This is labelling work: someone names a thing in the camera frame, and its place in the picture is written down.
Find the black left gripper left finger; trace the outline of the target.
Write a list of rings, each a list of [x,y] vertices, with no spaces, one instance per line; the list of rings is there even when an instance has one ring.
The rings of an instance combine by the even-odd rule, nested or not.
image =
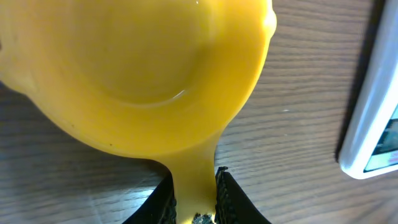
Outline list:
[[[176,204],[172,175],[169,172],[123,224],[176,224]]]

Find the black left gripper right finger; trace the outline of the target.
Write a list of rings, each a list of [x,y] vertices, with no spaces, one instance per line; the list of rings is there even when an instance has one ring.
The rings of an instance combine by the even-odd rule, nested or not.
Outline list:
[[[227,167],[219,167],[216,179],[217,224],[271,224],[250,201],[243,189],[227,172]]]

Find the yellow plastic measuring scoop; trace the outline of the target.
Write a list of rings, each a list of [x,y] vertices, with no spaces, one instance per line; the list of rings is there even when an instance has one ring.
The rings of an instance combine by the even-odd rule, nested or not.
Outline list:
[[[215,149],[276,25],[267,0],[2,0],[1,81],[77,140],[166,166],[163,220],[221,223]]]

